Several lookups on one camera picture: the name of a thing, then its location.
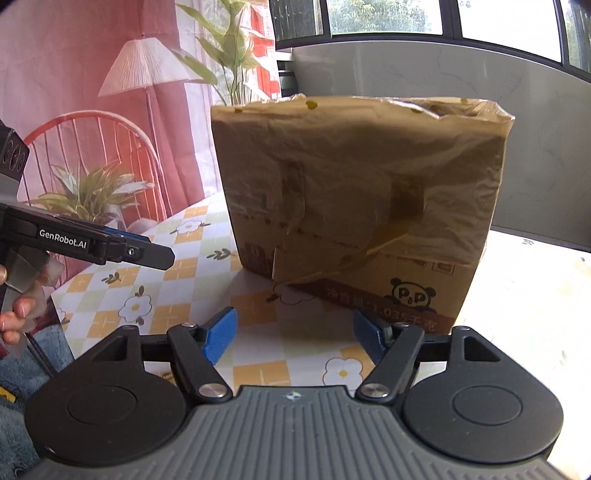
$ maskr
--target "panda logo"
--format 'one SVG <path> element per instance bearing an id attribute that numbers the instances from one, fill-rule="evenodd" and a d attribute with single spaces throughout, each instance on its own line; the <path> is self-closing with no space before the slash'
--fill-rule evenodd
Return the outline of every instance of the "panda logo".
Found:
<path id="1" fill-rule="evenodd" d="M 405 305 L 419 312 L 437 313 L 429 306 L 431 299 L 436 295 L 434 288 L 423 288 L 416 283 L 403 282 L 399 278 L 393 278 L 390 283 L 392 284 L 392 294 L 386 295 L 386 298 L 392 300 L 396 305 Z"/>

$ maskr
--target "gray plastic base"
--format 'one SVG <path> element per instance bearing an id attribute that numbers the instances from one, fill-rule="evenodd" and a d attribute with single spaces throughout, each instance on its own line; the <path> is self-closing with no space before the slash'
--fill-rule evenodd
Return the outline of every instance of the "gray plastic base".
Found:
<path id="1" fill-rule="evenodd" d="M 174 440 L 142 459 L 100 469 L 75 468 L 43 460 L 24 479 L 566 480 L 566 477 L 542 459 L 478 468 L 440 456 L 412 438 L 389 409 L 360 403 L 344 387 L 244 387 L 228 403 L 197 408 Z"/>

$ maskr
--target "checkered tablecloth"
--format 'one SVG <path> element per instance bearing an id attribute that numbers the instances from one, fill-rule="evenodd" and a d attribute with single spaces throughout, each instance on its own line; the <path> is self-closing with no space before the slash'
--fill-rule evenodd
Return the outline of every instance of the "checkered tablecloth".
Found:
<path id="1" fill-rule="evenodd" d="M 146 233 L 172 247 L 166 272 L 128 264 L 93 265 L 53 294 L 74 356 L 126 323 L 164 333 L 238 311 L 236 339 L 217 364 L 242 384 L 333 385 L 354 390 L 373 367 L 352 333 L 352 313 L 242 269 L 223 194 Z M 591 473 L 591 391 L 587 325 L 591 255 L 491 232 L 458 323 L 471 325 L 532 372 L 565 412 L 551 460 L 573 479 Z M 421 366 L 419 379 L 445 365 Z M 148 364 L 162 376 L 168 365 Z"/>

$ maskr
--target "chair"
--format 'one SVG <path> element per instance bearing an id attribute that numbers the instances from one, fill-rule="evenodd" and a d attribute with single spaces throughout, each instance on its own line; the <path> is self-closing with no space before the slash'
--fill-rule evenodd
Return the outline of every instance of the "chair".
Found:
<path id="1" fill-rule="evenodd" d="M 112 163 L 137 180 L 154 184 L 153 189 L 134 195 L 135 207 L 124 210 L 123 225 L 150 225 L 162 222 L 170 211 L 162 166 L 148 136 L 126 118 L 110 112 L 84 110 L 60 115 L 28 135 L 31 148 L 18 200 L 31 201 L 48 192 L 62 192 L 50 166 L 60 166 L 78 175 Z M 84 270 L 85 262 L 58 259 L 66 265 L 61 283 Z"/>

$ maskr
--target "blue gripper pad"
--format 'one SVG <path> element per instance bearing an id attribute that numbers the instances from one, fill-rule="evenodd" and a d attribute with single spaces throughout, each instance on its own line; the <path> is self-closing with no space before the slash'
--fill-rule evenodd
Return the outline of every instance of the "blue gripper pad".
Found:
<path id="1" fill-rule="evenodd" d="M 212 317 L 203 327 L 207 330 L 207 339 L 202 351 L 205 357 L 215 365 L 234 340 L 238 329 L 238 314 L 227 307 Z"/>
<path id="2" fill-rule="evenodd" d="M 365 353 L 368 354 L 374 365 L 377 365 L 388 350 L 382 329 L 372 322 L 364 312 L 355 310 L 353 314 L 353 332 Z"/>

